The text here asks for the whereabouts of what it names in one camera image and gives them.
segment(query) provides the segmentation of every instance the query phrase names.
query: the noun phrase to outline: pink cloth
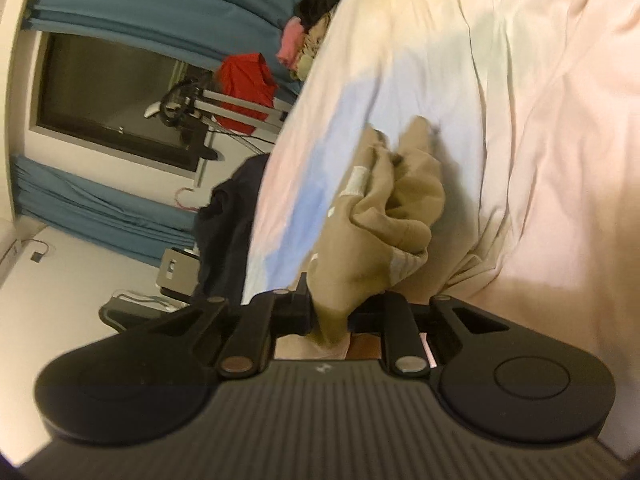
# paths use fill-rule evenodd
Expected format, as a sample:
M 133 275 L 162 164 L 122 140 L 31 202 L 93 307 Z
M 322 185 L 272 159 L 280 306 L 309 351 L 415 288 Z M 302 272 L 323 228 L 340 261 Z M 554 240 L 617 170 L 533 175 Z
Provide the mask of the pink cloth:
M 287 68 L 293 68 L 298 52 L 302 48 L 304 39 L 305 29 L 300 23 L 300 18 L 294 16 L 284 27 L 280 50 L 276 54 L 278 61 Z

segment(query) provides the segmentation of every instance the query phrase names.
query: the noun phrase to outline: curtain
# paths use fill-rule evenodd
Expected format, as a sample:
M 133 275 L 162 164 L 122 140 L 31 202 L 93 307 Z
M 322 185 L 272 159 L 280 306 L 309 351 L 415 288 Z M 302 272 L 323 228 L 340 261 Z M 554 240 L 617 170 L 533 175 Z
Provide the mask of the curtain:
M 18 213 L 158 267 L 168 247 L 191 248 L 195 213 L 12 157 Z
M 24 27 L 125 43 L 203 68 L 260 52 L 276 79 L 291 83 L 275 54 L 296 1 L 30 0 Z

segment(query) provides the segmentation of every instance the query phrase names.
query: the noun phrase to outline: red cloth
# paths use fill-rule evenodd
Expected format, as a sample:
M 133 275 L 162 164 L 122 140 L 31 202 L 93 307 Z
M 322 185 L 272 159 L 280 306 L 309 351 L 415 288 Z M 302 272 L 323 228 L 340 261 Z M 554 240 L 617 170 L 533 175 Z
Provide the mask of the red cloth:
M 278 85 L 276 85 L 262 54 L 228 56 L 218 69 L 218 80 L 222 85 L 223 94 L 273 108 L 273 96 Z M 222 103 L 220 106 L 261 121 L 267 118 L 267 114 L 238 105 Z M 254 126 L 233 119 L 217 115 L 215 117 L 225 128 L 236 132 L 251 135 L 255 130 Z

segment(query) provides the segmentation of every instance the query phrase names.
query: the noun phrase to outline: window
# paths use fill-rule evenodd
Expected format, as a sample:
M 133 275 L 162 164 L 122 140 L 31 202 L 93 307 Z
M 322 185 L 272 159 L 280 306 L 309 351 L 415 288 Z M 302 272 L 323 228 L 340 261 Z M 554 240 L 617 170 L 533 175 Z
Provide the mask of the window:
M 37 124 L 62 134 L 195 171 L 180 133 L 145 109 L 187 71 L 175 59 L 95 38 L 51 34 Z

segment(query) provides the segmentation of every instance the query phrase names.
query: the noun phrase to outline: ribbed black surface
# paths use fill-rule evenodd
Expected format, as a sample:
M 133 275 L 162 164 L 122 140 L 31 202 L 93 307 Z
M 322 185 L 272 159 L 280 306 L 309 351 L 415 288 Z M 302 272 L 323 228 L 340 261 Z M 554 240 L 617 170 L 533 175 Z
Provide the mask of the ribbed black surface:
M 33 480 L 618 480 L 594 440 L 527 450 L 483 440 L 430 388 L 374 361 L 272 362 L 223 385 L 181 430 L 99 449 L 56 441 L 22 467 Z

